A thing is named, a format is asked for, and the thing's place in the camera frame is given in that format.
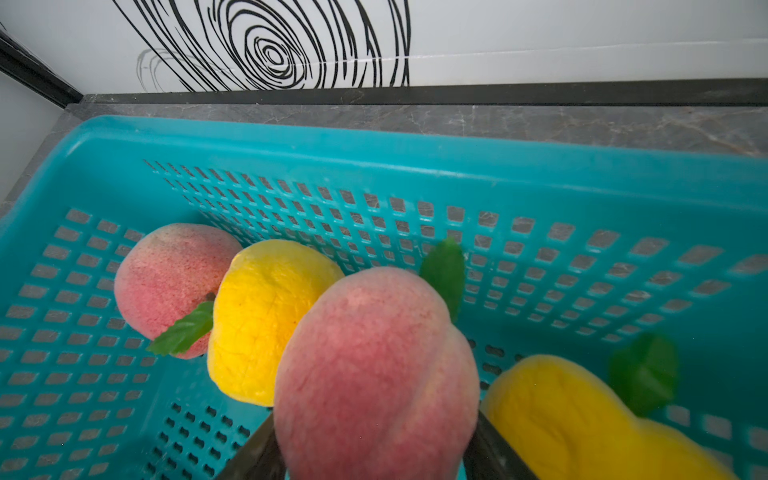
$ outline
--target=black line pattern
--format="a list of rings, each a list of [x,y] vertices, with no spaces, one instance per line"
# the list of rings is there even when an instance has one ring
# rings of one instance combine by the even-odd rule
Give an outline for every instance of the black line pattern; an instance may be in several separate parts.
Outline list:
[[[188,91],[409,85],[408,0],[112,1],[149,47],[145,91],[165,68]]]

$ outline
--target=marble countertop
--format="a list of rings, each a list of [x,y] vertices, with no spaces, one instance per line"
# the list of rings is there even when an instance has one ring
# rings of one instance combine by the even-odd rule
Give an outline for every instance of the marble countertop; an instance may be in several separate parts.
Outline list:
[[[186,118],[489,137],[768,157],[768,108],[504,105],[91,104],[67,106],[10,194],[7,213],[51,149],[99,115]]]

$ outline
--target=peach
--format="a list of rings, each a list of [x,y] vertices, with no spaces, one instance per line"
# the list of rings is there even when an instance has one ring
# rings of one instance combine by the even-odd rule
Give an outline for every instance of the peach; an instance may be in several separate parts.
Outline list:
[[[475,430],[472,351],[426,281],[373,268],[331,286],[277,369],[275,433],[291,478],[456,478]]]
[[[114,298],[128,325],[154,340],[184,318],[209,293],[219,291],[230,262],[243,248],[235,237],[207,225],[173,223],[142,238],[114,278]],[[208,348],[208,336],[185,353],[191,359]]]

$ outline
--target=plastic basket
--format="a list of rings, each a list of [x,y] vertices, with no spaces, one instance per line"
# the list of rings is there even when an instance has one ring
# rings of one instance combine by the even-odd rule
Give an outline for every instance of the plastic basket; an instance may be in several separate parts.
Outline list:
[[[212,478],[268,412],[204,359],[158,358],[114,273],[173,222],[298,240],[347,273],[468,256],[458,326],[482,388],[519,355],[605,376],[633,335],[679,346],[658,412],[768,478],[768,163],[658,151],[101,117],[50,154],[0,237],[0,476]]]

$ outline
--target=black edge strip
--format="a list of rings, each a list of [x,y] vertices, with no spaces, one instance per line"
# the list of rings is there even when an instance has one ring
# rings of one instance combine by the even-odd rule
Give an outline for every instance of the black edge strip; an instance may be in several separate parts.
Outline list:
[[[767,106],[768,78],[87,95],[99,104]]]
[[[0,31],[0,71],[62,108],[83,98],[3,31]]]

